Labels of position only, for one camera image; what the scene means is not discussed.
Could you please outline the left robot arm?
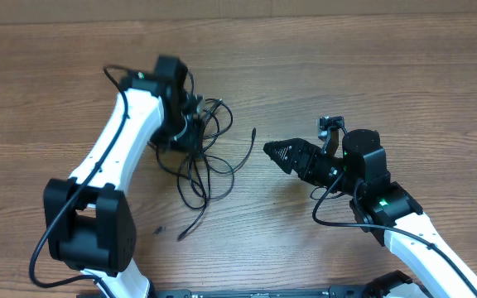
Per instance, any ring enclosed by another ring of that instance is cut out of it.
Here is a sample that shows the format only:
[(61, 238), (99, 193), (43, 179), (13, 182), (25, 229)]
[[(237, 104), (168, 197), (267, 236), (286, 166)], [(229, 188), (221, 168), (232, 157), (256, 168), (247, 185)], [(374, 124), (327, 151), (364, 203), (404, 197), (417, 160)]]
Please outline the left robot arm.
[(192, 78), (177, 57), (159, 55), (152, 72), (126, 69), (114, 80), (117, 102), (97, 142), (69, 178), (52, 178), (43, 192), (46, 231), (31, 256), (29, 277), (39, 286), (35, 265), (43, 247), (78, 276), (61, 285), (91, 280), (103, 297), (153, 297), (152, 282), (133, 254), (136, 225), (126, 199), (148, 144), (200, 152), (205, 125), (202, 96), (186, 90)]

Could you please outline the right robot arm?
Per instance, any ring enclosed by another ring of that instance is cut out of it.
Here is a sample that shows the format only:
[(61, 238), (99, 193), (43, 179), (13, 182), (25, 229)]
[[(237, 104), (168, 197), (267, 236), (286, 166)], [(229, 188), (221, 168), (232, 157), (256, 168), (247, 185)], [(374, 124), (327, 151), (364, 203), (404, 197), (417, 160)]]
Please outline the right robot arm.
[(346, 222), (320, 219), (322, 204), (335, 195), (350, 196), (352, 228), (371, 233), (397, 256), (433, 297), (477, 297), (477, 276), (437, 232), (422, 206), (391, 179), (378, 132), (323, 127), (319, 147), (300, 138), (268, 142), (264, 152), (287, 174), (319, 188), (324, 194), (312, 210), (322, 226), (345, 228)]

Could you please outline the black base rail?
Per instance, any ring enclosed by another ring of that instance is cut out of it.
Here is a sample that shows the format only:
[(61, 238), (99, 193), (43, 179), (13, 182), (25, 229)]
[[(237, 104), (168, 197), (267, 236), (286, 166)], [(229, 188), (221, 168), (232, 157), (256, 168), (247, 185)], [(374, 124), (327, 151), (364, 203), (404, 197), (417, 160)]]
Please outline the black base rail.
[(155, 291), (156, 298), (363, 298), (367, 286), (328, 286), (320, 289), (247, 290), (247, 291)]

